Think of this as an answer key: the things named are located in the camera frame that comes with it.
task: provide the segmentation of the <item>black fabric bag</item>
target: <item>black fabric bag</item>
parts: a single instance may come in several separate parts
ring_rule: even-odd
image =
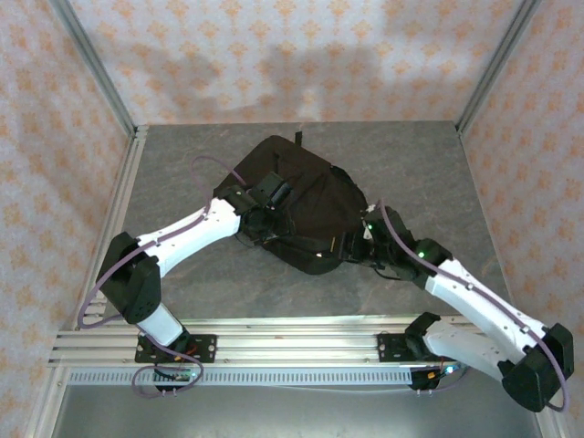
[[[250,186],[270,172],[292,186],[282,207],[289,212],[295,233],[264,243],[265,250],[307,274],[324,274],[340,265],[330,253],[334,239],[357,232],[367,208],[363,192],[345,171],[276,135],[259,143],[235,170]],[[214,189],[214,195],[236,184],[230,174]]]

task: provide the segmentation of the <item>floral wall pattern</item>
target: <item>floral wall pattern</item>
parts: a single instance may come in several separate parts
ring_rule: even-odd
[[[137,124],[456,120],[518,0],[73,0]]]
[[[576,345],[571,414],[584,431],[584,8],[538,8],[464,140],[517,304]]]
[[[127,136],[44,0],[0,7],[0,436],[25,428]]]

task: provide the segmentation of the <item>metal extrusion bar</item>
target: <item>metal extrusion bar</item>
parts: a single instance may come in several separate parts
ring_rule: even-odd
[[[505,63],[509,59],[519,38],[527,28],[531,17],[536,12],[540,3],[541,0],[524,0],[518,8],[511,25],[499,43],[485,73],[479,80],[473,95],[466,104],[462,116],[458,120],[458,123],[456,123],[456,130],[461,136],[464,136],[468,132],[476,114],[485,102],[486,96],[495,84],[499,73],[501,73],[501,70],[505,66]]]
[[[561,404],[560,392],[550,400],[551,403]],[[570,415],[544,409],[542,412],[536,413],[536,421],[543,438],[578,438],[580,436],[576,432],[577,426]]]
[[[184,321],[191,333],[218,337],[214,364],[206,368],[419,367],[439,362],[380,364],[376,334],[403,333],[415,317],[244,318]],[[463,317],[445,317],[473,332]],[[110,324],[88,331],[61,331],[49,366],[136,367],[138,330]]]
[[[138,368],[74,368],[70,386],[130,386]],[[152,370],[142,371],[138,385],[172,386],[177,382]],[[399,367],[363,368],[207,368],[201,386],[349,386],[410,385],[410,370]]]
[[[89,70],[91,70],[91,73],[98,81],[99,87],[103,91],[103,94],[105,94],[106,99],[108,100],[113,112],[120,122],[121,127],[128,135],[133,135],[135,131],[135,125],[131,119],[130,113],[124,105],[124,102],[116,90],[116,87],[111,81],[108,72],[99,59],[99,56],[91,44],[87,33],[79,22],[79,19],[73,10],[73,6],[68,0],[49,1],[63,22],[63,25],[67,28],[67,31],[73,38],[73,41],[75,42],[79,53],[88,65]]]
[[[69,381],[69,368],[57,367],[48,371],[45,384],[40,389],[35,407],[26,427],[26,438],[53,435]]]

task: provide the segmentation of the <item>marble surface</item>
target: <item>marble surface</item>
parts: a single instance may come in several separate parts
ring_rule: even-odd
[[[416,238],[431,237],[508,299],[491,238],[454,125],[444,121],[151,126],[124,229],[140,235],[203,206],[189,165],[198,154],[236,165],[272,134],[294,139],[344,168],[374,203],[383,196]],[[209,192],[225,176],[215,163],[196,172]],[[178,318],[310,317],[456,313],[412,284],[343,264],[308,276],[234,237],[189,257],[162,280],[162,300]]]

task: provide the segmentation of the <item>purple cable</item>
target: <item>purple cable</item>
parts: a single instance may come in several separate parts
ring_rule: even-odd
[[[246,185],[244,179],[239,175],[239,173],[237,173],[231,166],[227,165],[225,162],[223,162],[215,157],[210,157],[208,155],[199,155],[197,157],[194,157],[193,161],[191,162],[190,170],[191,170],[191,176],[193,177],[193,180],[194,180],[194,184],[196,185],[197,189],[201,193],[207,193],[207,191],[204,189],[203,184],[199,181],[199,178],[197,178],[197,175],[193,169],[194,164],[199,160],[210,160],[212,162],[216,162],[216,163],[222,165],[235,178],[237,178],[237,181],[239,181],[242,185]],[[132,258],[137,256],[138,254],[143,253],[147,249],[152,248],[153,246],[158,245],[158,244],[160,244],[168,239],[172,239],[173,237],[176,237],[177,235],[181,235],[182,233],[197,226],[204,219],[205,215],[209,212],[210,208],[211,208],[211,197],[206,196],[206,206],[204,207],[203,214],[201,214],[199,217],[197,217],[193,222],[179,228],[178,230],[174,230],[174,231],[168,233],[167,235],[163,235],[163,236],[159,237],[158,240],[152,240],[151,242],[148,242],[147,244],[144,244],[144,245],[136,248],[131,253],[127,254],[122,259],[120,259],[114,266],[112,266],[110,269],[108,269],[105,272],[105,274],[103,276],[101,276],[101,278],[96,282],[95,286],[89,291],[88,295],[85,298],[85,301],[83,301],[83,304],[81,305],[81,309],[79,310],[79,313],[77,315],[78,327],[80,329],[94,329],[94,328],[103,326],[104,324],[107,324],[110,321],[120,319],[121,315],[114,315],[111,317],[104,318],[101,321],[98,321],[98,322],[93,323],[93,324],[85,324],[83,322],[83,317],[85,316],[85,312],[87,311],[89,305],[91,304],[91,301],[98,294],[99,290],[105,284],[105,282],[108,281],[111,278],[111,276],[113,276],[118,271],[118,269],[120,269],[122,266],[124,266],[126,263],[128,263]]]
[[[487,300],[493,306],[495,306],[496,308],[501,310],[507,317],[509,317],[520,328],[524,327],[524,324],[521,321],[521,319],[519,319],[513,312],[511,312],[505,306],[501,305],[501,303],[499,303],[496,299],[494,299],[489,294],[487,294],[482,288],[478,287],[477,285],[472,284],[469,281],[464,280],[463,278],[455,276],[455,275],[451,274],[450,272],[446,272],[443,269],[439,268],[438,266],[434,266],[433,264],[428,263],[426,260],[424,260],[421,257],[418,257],[418,255],[415,254],[410,248],[408,248],[408,246],[400,239],[398,234],[395,232],[395,229],[393,229],[393,225],[391,225],[390,218],[387,216],[387,212],[385,211],[385,203],[383,202],[383,199],[380,199],[377,202],[377,205],[381,209],[381,215],[383,216],[383,221],[385,222],[385,225],[387,226],[388,230],[390,231],[391,237],[393,237],[393,239],[398,243],[400,248],[403,251],[405,251],[405,253],[408,256],[410,256],[411,258],[416,260],[422,266],[425,266],[428,269],[431,269],[432,271],[434,271],[435,273],[440,274],[442,276],[445,276],[445,277],[455,281],[456,283],[458,283],[459,285],[461,285],[465,288],[471,286],[473,291],[475,291],[479,296],[481,296],[482,298]],[[562,372],[561,368],[559,367],[558,361],[554,357],[554,354],[551,352],[551,350],[546,345],[546,343],[542,340],[542,338],[540,338],[531,328],[527,328],[527,334],[529,335],[529,337],[531,339],[533,339],[538,344],[538,346],[542,349],[544,354],[547,356],[547,358],[551,362],[551,365],[554,368],[554,371],[558,375],[559,385],[562,389],[562,396],[564,397],[564,403],[562,404],[562,406],[561,407],[554,406],[553,404],[548,402],[547,407],[556,411],[556,412],[566,412],[569,409],[569,393],[568,393],[568,385],[566,384],[566,378],[564,377],[564,373]]]
[[[188,384],[182,386],[181,388],[179,388],[178,390],[172,390],[172,393],[174,395],[178,394],[179,392],[185,392],[190,390],[197,381],[199,381],[202,377],[203,377],[203,372],[204,372],[204,368],[203,368],[203,364],[195,359],[193,356],[188,356],[186,354],[182,354],[179,353],[177,351],[173,351],[171,349],[167,349],[166,347],[164,347],[162,344],[159,344],[153,337],[151,337],[150,335],[146,335],[146,338],[148,338],[148,340],[154,344],[157,348],[161,349],[162,351],[164,351],[165,353],[171,354],[173,356],[178,356],[181,357],[185,360],[188,360],[192,363],[194,363],[197,367],[199,367],[199,375],[193,379],[193,381],[189,382]],[[178,367],[167,367],[167,366],[161,366],[161,365],[146,365],[145,367],[140,368],[139,370],[137,370],[134,373],[134,376],[131,378],[131,388],[134,391],[134,394],[138,395],[139,397],[142,397],[144,399],[157,399],[159,397],[164,397],[166,395],[166,392],[153,392],[153,393],[148,393],[148,392],[143,392],[139,389],[138,385],[136,384],[136,380],[138,379],[138,375],[146,370],[166,370],[166,371],[182,371],[183,369],[178,368]]]
[[[224,163],[223,161],[221,161],[215,157],[211,157],[208,155],[199,155],[199,156],[195,157],[193,159],[193,161],[191,162],[190,169],[191,169],[191,176],[193,177],[194,183],[195,183],[197,189],[199,189],[199,191],[201,193],[206,193],[206,190],[203,188],[203,184],[199,181],[199,179],[197,178],[197,176],[194,172],[194,169],[193,169],[194,163],[199,161],[199,160],[210,160],[212,162],[216,162],[218,164],[221,164],[224,168],[226,168],[227,171],[229,171],[237,179],[237,181],[239,181],[243,186],[246,185],[245,180],[231,166],[227,165],[226,163]],[[106,281],[108,281],[111,278],[111,276],[113,276],[122,266],[126,265],[126,263],[128,263],[132,258],[137,256],[138,254],[141,254],[144,251],[146,251],[147,249],[152,248],[155,245],[159,245],[166,240],[172,239],[173,237],[176,237],[177,235],[181,235],[182,233],[189,231],[189,230],[193,229],[195,226],[197,226],[198,224],[200,224],[203,221],[203,219],[205,218],[205,216],[207,215],[207,213],[209,213],[209,210],[211,208],[211,201],[212,201],[211,196],[206,196],[206,205],[204,207],[203,213],[199,217],[197,217],[194,221],[192,221],[191,223],[179,228],[178,230],[175,230],[175,231],[172,231],[166,235],[163,235],[156,240],[152,240],[152,241],[150,241],[142,246],[139,246],[138,248],[134,249],[132,252],[130,252],[129,254],[124,256],[122,259],[120,259],[110,269],[108,269],[104,273],[104,275],[101,276],[101,278],[96,282],[95,286],[88,292],[88,295],[85,298],[85,301],[83,301],[83,304],[81,305],[81,309],[79,310],[79,313],[77,315],[78,327],[80,329],[94,329],[96,327],[103,326],[104,324],[107,324],[108,322],[110,322],[112,320],[122,318],[121,315],[114,315],[114,316],[111,316],[108,318],[104,318],[101,321],[98,321],[94,324],[85,324],[83,322],[83,317],[85,316],[85,312],[87,311],[89,304],[91,304],[91,301],[93,300],[93,298],[95,298],[95,296],[98,294],[101,287],[105,284]],[[159,348],[162,351],[164,351],[168,354],[171,354],[175,357],[178,356],[178,357],[181,357],[185,360],[188,360],[188,361],[194,363],[195,365],[197,365],[199,367],[199,369],[201,370],[201,372],[196,377],[196,379],[193,379],[192,382],[190,382],[187,385],[184,385],[179,390],[173,391],[174,394],[176,394],[178,392],[190,390],[194,386],[194,384],[202,378],[203,364],[199,360],[195,359],[192,356],[188,356],[186,354],[179,353],[178,351],[173,351],[171,349],[164,347],[162,344],[158,343],[154,338],[152,338],[148,334],[146,335],[146,337],[157,348]],[[147,399],[154,399],[157,397],[163,397],[165,395],[165,393],[147,394],[147,393],[144,393],[142,391],[139,391],[137,386],[136,386],[136,379],[138,378],[138,374],[140,374],[144,370],[178,370],[178,371],[180,371],[182,369],[176,368],[176,367],[164,367],[164,366],[161,367],[158,365],[148,365],[148,366],[142,367],[136,371],[136,373],[134,374],[134,376],[131,380],[131,386],[132,386],[132,389],[134,390],[134,393],[136,393],[137,395],[140,395],[141,397],[147,398]]]

